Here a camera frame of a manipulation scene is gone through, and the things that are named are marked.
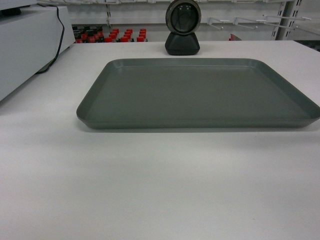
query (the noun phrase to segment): gray tray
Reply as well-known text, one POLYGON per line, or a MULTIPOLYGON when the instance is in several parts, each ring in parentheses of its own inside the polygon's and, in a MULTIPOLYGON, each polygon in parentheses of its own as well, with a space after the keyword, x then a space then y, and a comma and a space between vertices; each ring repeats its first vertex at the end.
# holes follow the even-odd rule
POLYGON ((142 58, 109 62, 76 114, 94 129, 297 128, 320 107, 258 60, 142 58))

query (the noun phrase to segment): white table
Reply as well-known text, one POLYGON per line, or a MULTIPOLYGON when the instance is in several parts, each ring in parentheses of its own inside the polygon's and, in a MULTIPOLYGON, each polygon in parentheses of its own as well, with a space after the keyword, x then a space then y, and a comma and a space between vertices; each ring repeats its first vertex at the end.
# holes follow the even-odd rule
MULTIPOLYGON (((320 105, 320 53, 200 42, 265 62, 320 105)), ((76 109, 107 62, 163 42, 74 44, 0 102, 1 240, 319 240, 320 120, 301 129, 99 132, 76 109)))

